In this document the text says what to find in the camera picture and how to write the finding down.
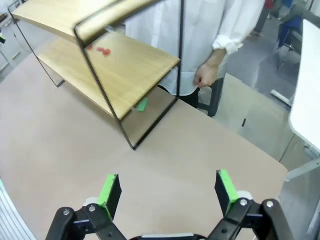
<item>green tape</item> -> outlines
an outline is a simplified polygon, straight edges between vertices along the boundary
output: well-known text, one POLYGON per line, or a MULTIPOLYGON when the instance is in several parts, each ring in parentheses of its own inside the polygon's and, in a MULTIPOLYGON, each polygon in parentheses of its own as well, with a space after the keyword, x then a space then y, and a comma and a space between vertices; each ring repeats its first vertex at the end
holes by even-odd
POLYGON ((105 212, 107 214, 107 216, 109 217, 110 221, 112 222, 113 221, 113 217, 111 216, 109 210, 108 210, 108 206, 107 206, 107 203, 109 201, 109 197, 111 195, 111 190, 112 190, 112 187, 114 185, 114 182, 117 178, 117 174, 110 174, 108 175, 104 185, 103 185, 103 188, 100 192, 100 195, 99 195, 99 198, 98 198, 98 201, 97 201, 97 204, 102 207, 103 209, 105 209, 105 212))
POLYGON ((229 210, 230 210, 231 205, 235 201, 237 201, 239 196, 238 196, 238 193, 237 193, 237 190, 236 190, 234 184, 231 181, 231 178, 230 178, 230 176, 228 174, 228 171, 225 170, 225 169, 220 169, 220 170, 218 170, 218 173, 219 173, 219 175, 221 177, 221 180, 223 182, 223 185, 225 187, 226 193, 227 193, 228 198, 229 198, 229 203, 228 203, 227 210, 226 210, 226 212, 228 213, 229 210))
POLYGON ((146 109, 147 104, 148 104, 148 98, 145 97, 144 99, 141 100, 141 102, 139 103, 139 105, 136 108, 136 110, 139 111, 139 112, 144 112, 145 109, 146 109))

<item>white table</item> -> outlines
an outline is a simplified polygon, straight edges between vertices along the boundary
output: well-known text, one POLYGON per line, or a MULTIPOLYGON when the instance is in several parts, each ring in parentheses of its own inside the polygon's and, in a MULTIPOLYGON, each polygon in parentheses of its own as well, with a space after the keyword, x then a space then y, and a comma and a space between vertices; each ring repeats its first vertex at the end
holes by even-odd
MULTIPOLYGON (((320 152, 320 29, 303 20, 302 54, 299 76, 291 108, 289 124, 292 131, 312 149, 320 152)), ((290 172, 289 181, 320 166, 314 159, 290 172)))

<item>lower shelf board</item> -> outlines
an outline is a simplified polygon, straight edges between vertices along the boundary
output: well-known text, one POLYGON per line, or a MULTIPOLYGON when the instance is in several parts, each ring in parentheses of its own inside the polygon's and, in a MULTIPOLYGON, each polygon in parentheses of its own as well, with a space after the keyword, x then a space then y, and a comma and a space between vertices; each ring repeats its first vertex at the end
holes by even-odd
MULTIPOLYGON (((119 119, 179 62, 175 56, 116 32, 106 34, 86 51, 119 119), (103 55, 97 48, 111 52, 103 55)), ((58 38, 44 46, 38 58, 112 115, 78 45, 58 38)))

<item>shirt sleeve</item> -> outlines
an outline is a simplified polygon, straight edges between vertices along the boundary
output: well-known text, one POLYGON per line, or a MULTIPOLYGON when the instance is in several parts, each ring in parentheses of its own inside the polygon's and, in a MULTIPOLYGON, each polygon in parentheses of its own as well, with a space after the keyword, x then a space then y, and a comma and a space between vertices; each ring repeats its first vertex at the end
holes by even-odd
POLYGON ((226 49, 230 55, 256 26, 265 0, 226 0, 213 49, 226 49))

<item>rolled sleeve cuff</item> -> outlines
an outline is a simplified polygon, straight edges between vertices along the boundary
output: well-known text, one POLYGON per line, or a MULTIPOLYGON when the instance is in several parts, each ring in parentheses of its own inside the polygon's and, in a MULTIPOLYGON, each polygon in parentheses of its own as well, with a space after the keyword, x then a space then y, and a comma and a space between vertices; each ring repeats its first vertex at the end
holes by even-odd
POLYGON ((225 49, 228 55, 237 52, 241 46, 242 44, 235 44, 229 37, 224 35, 216 36, 212 44, 213 49, 225 49))

